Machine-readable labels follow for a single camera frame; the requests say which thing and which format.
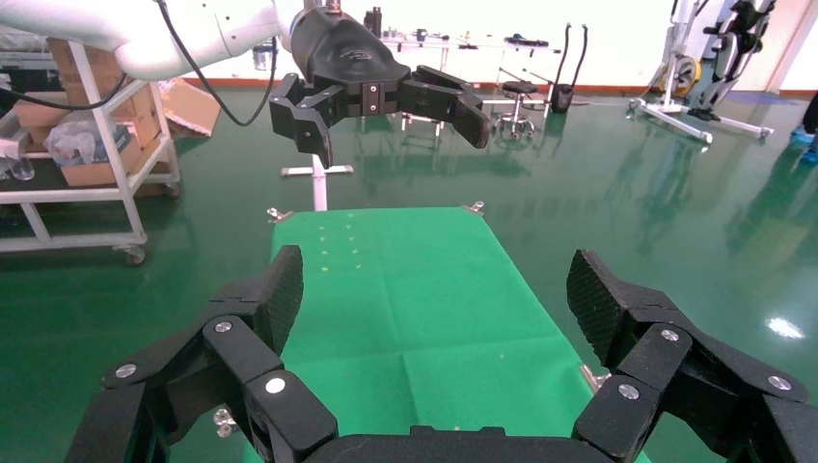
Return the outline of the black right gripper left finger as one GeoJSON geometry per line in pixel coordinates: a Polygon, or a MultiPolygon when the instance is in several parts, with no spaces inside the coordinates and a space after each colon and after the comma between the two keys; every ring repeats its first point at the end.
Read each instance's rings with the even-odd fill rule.
{"type": "Polygon", "coordinates": [[[67,461],[165,462],[218,407],[263,461],[307,460],[339,427],[282,358],[303,293],[295,245],[283,246],[261,276],[223,286],[190,326],[103,374],[67,461]]]}

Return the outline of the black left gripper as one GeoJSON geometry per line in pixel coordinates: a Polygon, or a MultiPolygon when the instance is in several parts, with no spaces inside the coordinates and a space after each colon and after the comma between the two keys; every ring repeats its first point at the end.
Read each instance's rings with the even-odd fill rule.
{"type": "Polygon", "coordinates": [[[272,128],[299,152],[317,155],[324,169],[334,165],[330,128],[344,117],[400,110],[450,123],[476,149],[488,143],[491,122],[469,82],[427,66],[411,72],[348,14],[326,7],[301,13],[290,29],[290,53],[309,84],[289,73],[273,89],[272,128]]]}

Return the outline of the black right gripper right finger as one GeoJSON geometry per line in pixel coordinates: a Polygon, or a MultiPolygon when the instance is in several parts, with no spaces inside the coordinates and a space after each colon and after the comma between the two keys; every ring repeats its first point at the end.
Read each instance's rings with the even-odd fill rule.
{"type": "Polygon", "coordinates": [[[631,462],[663,415],[728,462],[813,462],[817,410],[794,376],[698,329],[660,290],[617,278],[578,250],[568,307],[609,371],[576,437],[631,462]]]}

